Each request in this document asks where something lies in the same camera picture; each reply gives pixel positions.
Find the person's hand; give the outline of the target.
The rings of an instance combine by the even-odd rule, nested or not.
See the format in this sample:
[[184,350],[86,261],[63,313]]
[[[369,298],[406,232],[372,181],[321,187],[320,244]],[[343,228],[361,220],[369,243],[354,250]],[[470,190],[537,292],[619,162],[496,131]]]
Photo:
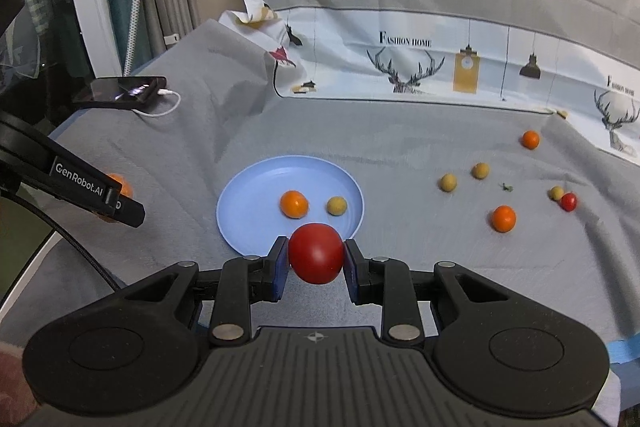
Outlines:
[[22,353],[23,350],[19,347],[1,343],[0,421],[2,426],[17,426],[38,407],[24,377]]

